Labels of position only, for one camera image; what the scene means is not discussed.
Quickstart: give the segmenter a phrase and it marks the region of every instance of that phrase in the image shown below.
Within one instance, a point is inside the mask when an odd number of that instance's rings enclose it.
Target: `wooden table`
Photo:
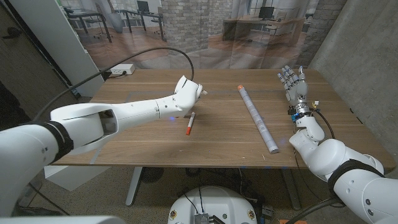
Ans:
[[[297,44],[301,30],[303,29],[305,17],[283,20],[280,22],[273,20],[262,20],[258,15],[246,15],[242,17],[225,19],[223,21],[223,40],[234,40],[244,38],[249,35],[252,24],[272,25],[280,28],[290,24],[294,25],[294,31],[289,40],[289,47]]]
[[[151,167],[247,167],[297,168],[289,138],[293,122],[289,103],[277,78],[280,70],[196,70],[193,81],[209,94],[193,107],[191,134],[185,135],[188,118],[163,119],[127,129],[102,148],[77,156],[65,156],[56,165]],[[386,170],[396,166],[391,155],[359,122],[345,102],[315,70],[306,70],[308,101],[319,108],[337,139],[346,146],[379,159]],[[133,75],[107,80],[93,103],[124,103],[171,95],[178,79],[189,70],[136,70]],[[242,84],[264,117],[280,152],[270,154],[238,92]],[[317,121],[330,138],[321,118]],[[298,159],[300,167],[305,164]]]

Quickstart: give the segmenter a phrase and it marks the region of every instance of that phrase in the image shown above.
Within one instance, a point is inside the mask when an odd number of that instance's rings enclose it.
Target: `wall outlet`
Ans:
[[[113,68],[111,68],[111,72],[113,75],[121,75],[123,71],[126,71],[127,75],[131,75],[135,71],[135,66],[133,64],[119,64]]]

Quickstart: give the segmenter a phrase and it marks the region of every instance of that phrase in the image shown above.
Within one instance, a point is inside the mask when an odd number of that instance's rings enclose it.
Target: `white robotic arm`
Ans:
[[[367,223],[397,223],[398,180],[384,178],[382,164],[373,156],[361,154],[336,139],[325,137],[307,106],[307,84],[303,68],[300,78],[288,67],[278,77],[292,104],[291,113],[300,128],[289,142],[300,153],[310,171],[328,182],[330,191]]]
[[[51,112],[51,121],[0,132],[0,217],[11,215],[22,189],[65,154],[104,146],[126,128],[170,116],[184,116],[199,100],[202,86],[186,79],[175,92],[154,100],[123,104],[85,103]]]

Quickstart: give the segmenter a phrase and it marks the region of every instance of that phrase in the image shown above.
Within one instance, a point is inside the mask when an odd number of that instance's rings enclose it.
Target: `office chair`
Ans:
[[[99,13],[101,13],[101,14],[103,15],[100,5],[99,5],[98,3],[95,3],[95,6],[96,6],[96,8],[97,8],[97,12],[99,12]],[[101,27],[101,23],[102,23],[102,22],[105,22],[105,21],[102,21],[102,19],[101,19],[99,16],[97,16],[96,19],[93,19],[91,16],[90,16],[90,18],[91,18],[91,19],[85,19],[85,22],[87,22],[87,23],[89,23],[89,24],[98,23],[98,24],[99,24],[99,28],[101,29],[101,32],[99,32],[99,33],[97,33],[97,34],[94,34],[93,37],[99,39],[99,38],[101,37],[101,35],[106,35],[106,34],[104,34],[104,32],[102,31],[102,27]]]
[[[277,20],[278,22],[280,22],[280,21],[282,21],[282,20],[285,20],[285,19],[286,19],[286,16],[287,16],[287,12],[279,11],[278,14],[277,14],[276,17],[275,17],[275,20]],[[278,27],[277,27],[277,26],[273,26],[273,25],[271,25],[271,26],[266,26],[266,30],[262,33],[261,40],[262,40],[262,37],[264,36],[264,33],[265,33],[266,31],[268,31],[268,32],[270,33],[270,35],[271,35],[271,31],[272,31],[272,30],[274,30],[275,32],[274,32],[274,35],[272,35],[271,41],[268,41],[268,43],[271,43],[271,42],[274,40],[274,37],[275,37],[276,32],[278,31]]]
[[[162,9],[162,7],[158,7],[158,8],[157,8],[157,13],[158,13],[158,15],[163,16],[163,9]],[[153,20],[151,20],[151,22],[159,23],[159,19],[154,18]],[[163,26],[163,35],[165,35],[164,20],[163,20],[162,26]],[[154,34],[159,34],[159,35],[160,35],[160,29],[154,31]]]

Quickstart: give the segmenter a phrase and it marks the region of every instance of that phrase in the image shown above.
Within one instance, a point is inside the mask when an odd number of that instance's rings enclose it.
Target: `wires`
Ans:
[[[42,198],[44,198],[44,200],[48,201],[48,203],[52,204],[53,206],[55,206],[57,209],[59,209],[61,212],[63,212],[66,215],[70,215],[69,213],[67,213],[64,209],[62,209],[61,207],[59,207],[56,203],[52,202],[49,198],[47,198],[46,196],[44,196],[41,192],[39,192],[39,190],[37,190],[31,183],[29,183],[29,187],[31,187],[38,195],[40,195]]]
[[[315,212],[318,209],[321,209],[323,207],[326,207],[328,205],[333,205],[334,203],[341,203],[342,201],[339,198],[329,198],[327,200],[324,200],[322,202],[319,202],[316,205],[313,205],[306,210],[302,211],[300,214],[296,215],[292,219],[290,219],[286,224],[294,224],[295,222],[299,221],[301,218],[305,217],[306,215]]]
[[[123,71],[121,75],[116,75],[116,76],[108,77],[108,78],[115,78],[115,79],[116,79],[116,78],[121,78],[121,77],[125,76],[126,74],[127,74],[127,72],[126,72],[126,71]]]
[[[335,134],[333,133],[333,130],[332,130],[328,120],[326,120],[326,118],[321,114],[320,110],[319,109],[310,108],[310,111],[312,111],[312,112],[315,111],[315,112],[317,112],[317,114],[319,114],[319,116],[321,116],[321,118],[325,121],[326,125],[328,126],[328,128],[330,130],[331,138],[335,139]]]
[[[335,135],[333,134],[333,130],[332,130],[331,126],[329,125],[329,122],[326,120],[326,118],[325,118],[322,114],[320,114],[319,109],[316,109],[316,110],[315,110],[315,109],[313,109],[313,108],[310,108],[310,110],[312,110],[312,113],[313,113],[314,111],[316,111],[316,112],[323,118],[323,120],[326,122],[326,124],[328,125],[328,127],[329,127],[329,129],[330,129],[332,138],[334,139],[334,138],[335,138]],[[295,125],[293,125],[293,134],[295,134]],[[302,178],[302,180],[303,180],[305,186],[306,186],[307,189],[311,192],[312,195],[314,195],[319,201],[322,201],[322,199],[321,199],[316,193],[314,193],[314,191],[311,190],[310,186],[308,186],[308,184],[306,183],[303,174],[301,173],[301,169],[300,169],[300,166],[299,166],[299,162],[297,161],[296,148],[293,148],[293,152],[294,152],[294,159],[296,160],[298,172],[300,173],[300,176],[301,176],[301,178]],[[344,208],[345,206],[346,206],[346,205],[344,205],[344,204],[343,204],[342,206],[331,205],[331,207],[334,207],[334,208]]]
[[[140,54],[149,52],[149,51],[151,51],[151,50],[160,50],[160,49],[174,50],[174,51],[176,51],[176,52],[179,52],[179,53],[183,54],[183,55],[188,59],[190,65],[191,65],[191,69],[192,69],[191,81],[193,80],[193,64],[192,64],[192,61],[191,61],[191,59],[188,57],[188,55],[187,55],[186,53],[184,53],[183,51],[181,51],[181,50],[179,50],[179,49],[175,49],[175,48],[173,48],[173,47],[154,47],[154,48],[151,48],[151,49],[146,49],[146,50],[140,51],[140,52],[138,52],[138,53],[135,53],[135,54],[133,54],[133,55],[131,55],[131,56],[128,56],[128,57],[126,57],[125,59],[122,59],[122,60],[116,62],[115,64],[109,66],[108,68],[105,68],[105,69],[102,70],[101,72],[97,72],[96,74],[94,74],[94,75],[92,75],[92,76],[86,78],[85,80],[81,81],[80,83],[77,83],[76,85],[73,85],[73,86],[67,88],[66,90],[62,91],[60,94],[58,94],[58,95],[57,95],[56,97],[54,97],[52,100],[50,100],[50,102],[48,102],[48,103],[37,113],[37,115],[35,116],[35,118],[33,119],[33,121],[37,121],[37,120],[40,118],[40,116],[44,113],[45,110],[47,110],[57,99],[59,99],[61,96],[63,96],[63,95],[66,94],[67,92],[69,92],[69,91],[71,91],[71,90],[74,90],[75,88],[77,88],[77,87],[81,86],[82,84],[84,84],[84,83],[86,83],[86,82],[92,80],[93,78],[97,77],[98,75],[102,75],[102,74],[105,73],[107,70],[109,70],[109,69],[111,69],[111,68],[113,68],[113,67],[119,65],[120,63],[122,63],[122,62],[124,62],[124,61],[126,61],[126,60],[129,60],[130,58],[133,58],[133,57],[138,56],[138,55],[140,55]]]
[[[246,197],[246,196],[244,196],[243,195],[243,193],[242,193],[242,182],[243,182],[243,177],[242,177],[242,171],[241,171],[241,168],[238,168],[239,169],[239,174],[241,174],[241,191],[240,191],[240,193],[241,193],[241,195],[244,197],[244,198],[246,198],[246,199],[248,199],[248,200],[252,200],[254,203],[257,203],[257,199],[254,199],[254,198],[249,198],[249,197]]]
[[[191,204],[193,205],[193,207],[195,208],[195,210],[197,211],[197,215],[199,214],[197,207],[192,203],[191,200],[189,200],[189,198],[187,197],[186,194],[184,194],[184,196],[188,199],[189,202],[191,202]]]
[[[200,186],[199,186],[199,196],[200,196],[201,212],[202,212],[202,214],[204,214],[204,213],[205,213],[205,210],[203,209],[203,203],[202,203],[202,200],[201,200]]]

